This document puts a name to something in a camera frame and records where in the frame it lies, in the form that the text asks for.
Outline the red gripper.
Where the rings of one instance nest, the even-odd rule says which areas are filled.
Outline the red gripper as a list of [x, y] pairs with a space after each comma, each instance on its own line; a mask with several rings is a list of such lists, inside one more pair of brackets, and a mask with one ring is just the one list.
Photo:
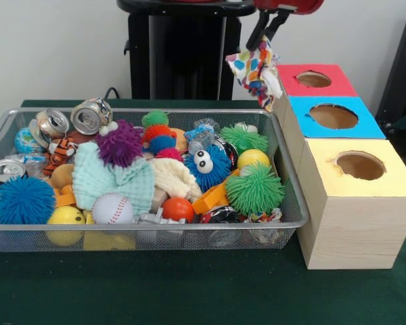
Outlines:
[[[322, 6], [323, 0], [254, 0], [253, 4], [260, 11], [258, 22], [246, 42], [246, 47], [258, 47], [263, 35], [271, 41], [278, 28], [288, 19], [289, 10], [297, 15], [312, 14]], [[275, 14], [275, 17], [268, 25], [271, 14]]]

